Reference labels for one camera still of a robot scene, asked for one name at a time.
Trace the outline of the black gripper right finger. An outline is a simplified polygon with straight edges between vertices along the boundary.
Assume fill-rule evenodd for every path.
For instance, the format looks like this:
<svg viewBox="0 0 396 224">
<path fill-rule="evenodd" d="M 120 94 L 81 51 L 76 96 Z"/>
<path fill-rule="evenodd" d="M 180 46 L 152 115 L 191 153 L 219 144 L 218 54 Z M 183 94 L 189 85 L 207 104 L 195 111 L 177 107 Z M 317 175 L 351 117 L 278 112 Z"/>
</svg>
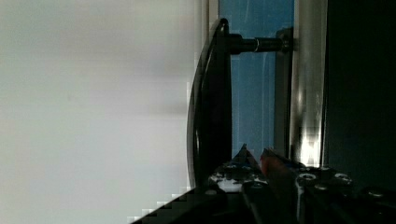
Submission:
<svg viewBox="0 0 396 224">
<path fill-rule="evenodd" d="M 297 218 L 297 193 L 295 189 L 297 165 L 276 154 L 270 147 L 260 156 L 261 170 L 268 181 L 269 189 L 276 199 L 276 208 L 282 224 L 299 224 Z"/>
</svg>

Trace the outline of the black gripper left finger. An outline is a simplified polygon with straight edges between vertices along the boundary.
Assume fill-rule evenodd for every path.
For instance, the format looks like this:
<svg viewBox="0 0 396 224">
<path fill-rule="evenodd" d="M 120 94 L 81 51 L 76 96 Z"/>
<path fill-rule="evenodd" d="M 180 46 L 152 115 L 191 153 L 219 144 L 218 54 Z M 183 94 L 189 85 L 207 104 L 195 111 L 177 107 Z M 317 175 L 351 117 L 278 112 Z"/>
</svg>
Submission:
<svg viewBox="0 0 396 224">
<path fill-rule="evenodd" d="M 267 184 L 267 179 L 248 146 L 244 144 L 230 161 L 214 171 L 207 182 L 210 186 L 218 187 L 225 192 L 241 192 L 245 183 Z"/>
</svg>

